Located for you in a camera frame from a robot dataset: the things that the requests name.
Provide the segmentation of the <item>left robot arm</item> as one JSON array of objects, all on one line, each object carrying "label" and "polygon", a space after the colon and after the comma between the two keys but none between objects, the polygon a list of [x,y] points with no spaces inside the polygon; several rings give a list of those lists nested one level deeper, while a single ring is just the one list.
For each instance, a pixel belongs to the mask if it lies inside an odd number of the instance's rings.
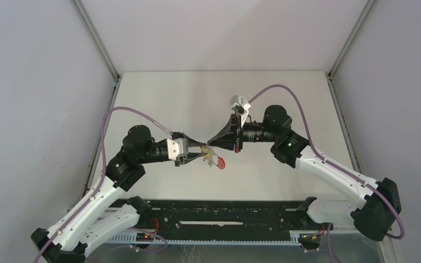
[{"label": "left robot arm", "polygon": [[104,165],[103,174],[88,193],[49,229],[37,228],[31,239],[38,249],[35,262],[85,262],[100,245],[130,227],[144,227],[151,219],[151,206],[139,196],[126,201],[120,210],[99,220],[115,201],[145,175],[144,164],[173,161],[175,166],[205,156],[190,148],[203,142],[184,133],[173,132],[170,139],[156,142],[149,128],[129,129],[120,151]]}]

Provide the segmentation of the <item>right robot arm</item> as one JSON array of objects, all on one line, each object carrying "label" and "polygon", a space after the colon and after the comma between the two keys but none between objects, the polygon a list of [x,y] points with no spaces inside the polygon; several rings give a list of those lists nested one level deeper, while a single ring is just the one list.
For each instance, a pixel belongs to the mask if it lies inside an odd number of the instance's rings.
[{"label": "right robot arm", "polygon": [[292,118],[280,105],[268,106],[262,122],[244,122],[237,106],[224,128],[207,144],[239,153],[245,142],[270,142],[270,152],[281,163],[310,173],[339,192],[344,201],[308,202],[306,213],[315,223],[353,225],[365,237],[402,239],[405,228],[397,184],[389,178],[379,181],[328,158],[313,143],[292,130]]}]

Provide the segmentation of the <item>yellow tag key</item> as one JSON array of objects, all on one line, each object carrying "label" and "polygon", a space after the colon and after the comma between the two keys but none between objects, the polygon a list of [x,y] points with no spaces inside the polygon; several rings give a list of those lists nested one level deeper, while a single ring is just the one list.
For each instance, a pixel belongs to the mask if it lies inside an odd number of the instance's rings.
[{"label": "yellow tag key", "polygon": [[210,148],[208,146],[201,146],[201,152],[207,155],[210,152]]}]

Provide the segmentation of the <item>metal keyring holder red handle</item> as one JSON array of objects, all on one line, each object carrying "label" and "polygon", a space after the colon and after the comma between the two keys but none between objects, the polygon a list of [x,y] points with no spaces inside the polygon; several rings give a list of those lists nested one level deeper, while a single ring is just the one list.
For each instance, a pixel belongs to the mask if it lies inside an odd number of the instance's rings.
[{"label": "metal keyring holder red handle", "polygon": [[226,163],[224,159],[216,154],[216,152],[211,148],[209,154],[204,156],[203,161],[207,162],[207,164],[213,164],[213,167],[217,167],[220,170],[225,169]]}]

